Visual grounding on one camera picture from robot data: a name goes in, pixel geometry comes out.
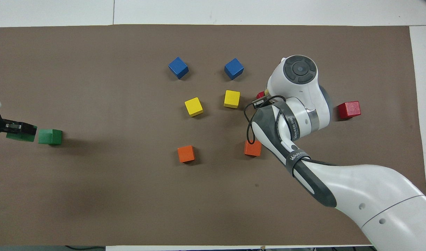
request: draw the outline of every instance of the brown paper mat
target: brown paper mat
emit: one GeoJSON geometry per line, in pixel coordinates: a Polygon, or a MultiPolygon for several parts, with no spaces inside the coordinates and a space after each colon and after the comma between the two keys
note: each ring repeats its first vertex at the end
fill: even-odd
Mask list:
{"type": "Polygon", "coordinates": [[[243,155],[242,108],[292,54],[315,60],[334,105],[362,112],[297,145],[391,167],[426,192],[408,27],[0,28],[2,117],[64,132],[61,146],[0,134],[0,245],[368,244],[269,151],[243,155]],[[182,80],[168,69],[177,56],[182,80]],[[230,81],[234,57],[245,70],[230,81]],[[241,92],[238,109],[223,106],[227,89],[241,92]],[[190,118],[193,97],[204,113],[190,118]]]}

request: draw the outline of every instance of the orange block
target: orange block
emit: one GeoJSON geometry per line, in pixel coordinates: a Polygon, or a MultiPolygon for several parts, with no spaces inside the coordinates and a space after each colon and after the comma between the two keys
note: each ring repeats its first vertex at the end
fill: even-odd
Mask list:
{"type": "Polygon", "coordinates": [[[245,141],[244,154],[250,156],[260,156],[261,155],[261,142],[255,140],[255,143],[251,145],[248,141],[245,141]]]}
{"type": "Polygon", "coordinates": [[[179,154],[179,161],[181,163],[196,159],[194,157],[193,146],[184,146],[184,147],[177,148],[177,153],[179,154]]]}

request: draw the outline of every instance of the yellow block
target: yellow block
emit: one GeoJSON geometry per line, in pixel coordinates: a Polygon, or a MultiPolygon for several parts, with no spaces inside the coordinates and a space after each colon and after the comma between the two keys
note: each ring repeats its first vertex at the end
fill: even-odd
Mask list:
{"type": "Polygon", "coordinates": [[[186,110],[188,111],[189,116],[196,116],[200,113],[203,113],[202,106],[198,97],[185,101],[186,110]]]}
{"type": "Polygon", "coordinates": [[[240,92],[225,91],[224,106],[229,108],[238,108],[240,92]]]}

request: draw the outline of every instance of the cube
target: cube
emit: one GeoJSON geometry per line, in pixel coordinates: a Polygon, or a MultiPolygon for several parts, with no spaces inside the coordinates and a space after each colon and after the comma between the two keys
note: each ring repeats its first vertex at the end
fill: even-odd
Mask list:
{"type": "Polygon", "coordinates": [[[341,119],[351,119],[352,117],[361,115],[360,104],[358,101],[345,102],[337,108],[341,119]]]}
{"type": "Polygon", "coordinates": [[[39,130],[39,144],[61,145],[62,131],[55,129],[39,130]]]}
{"type": "Polygon", "coordinates": [[[262,97],[264,97],[266,94],[264,93],[264,92],[260,92],[260,93],[258,93],[258,95],[256,95],[256,99],[258,99],[258,98],[262,98],[262,97]]]}
{"type": "Polygon", "coordinates": [[[168,67],[179,79],[188,73],[188,66],[180,59],[180,57],[176,57],[176,59],[174,59],[168,67]]]}
{"type": "Polygon", "coordinates": [[[244,154],[249,156],[260,156],[261,155],[261,142],[255,140],[255,143],[250,144],[245,141],[244,154]]]}
{"type": "Polygon", "coordinates": [[[19,141],[28,141],[33,142],[35,140],[36,135],[28,135],[28,134],[14,134],[14,133],[7,133],[7,138],[19,140],[19,141]]]}
{"type": "Polygon", "coordinates": [[[193,146],[184,146],[184,147],[177,148],[177,153],[179,154],[179,161],[181,163],[196,159],[194,156],[193,146]]]}
{"type": "Polygon", "coordinates": [[[238,108],[240,92],[225,91],[224,106],[229,108],[238,108]]]}
{"type": "Polygon", "coordinates": [[[225,73],[230,77],[231,80],[241,75],[244,71],[244,67],[236,58],[228,62],[224,67],[225,73]]]}
{"type": "Polygon", "coordinates": [[[202,105],[200,105],[200,100],[198,97],[185,101],[185,106],[190,117],[194,117],[200,113],[203,113],[202,105]]]}

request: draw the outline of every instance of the red block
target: red block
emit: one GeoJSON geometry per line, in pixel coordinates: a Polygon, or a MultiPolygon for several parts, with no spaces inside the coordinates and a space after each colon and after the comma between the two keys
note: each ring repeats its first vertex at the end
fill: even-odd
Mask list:
{"type": "Polygon", "coordinates": [[[360,115],[360,105],[358,101],[345,102],[338,106],[338,113],[341,119],[351,119],[360,115]]]}
{"type": "Polygon", "coordinates": [[[250,156],[260,156],[261,142],[255,140],[255,143],[250,144],[248,141],[245,141],[244,154],[250,156]]]}
{"type": "Polygon", "coordinates": [[[256,98],[258,99],[258,98],[262,98],[264,96],[265,96],[264,92],[260,92],[260,93],[258,93],[258,95],[256,95],[256,98]]]}

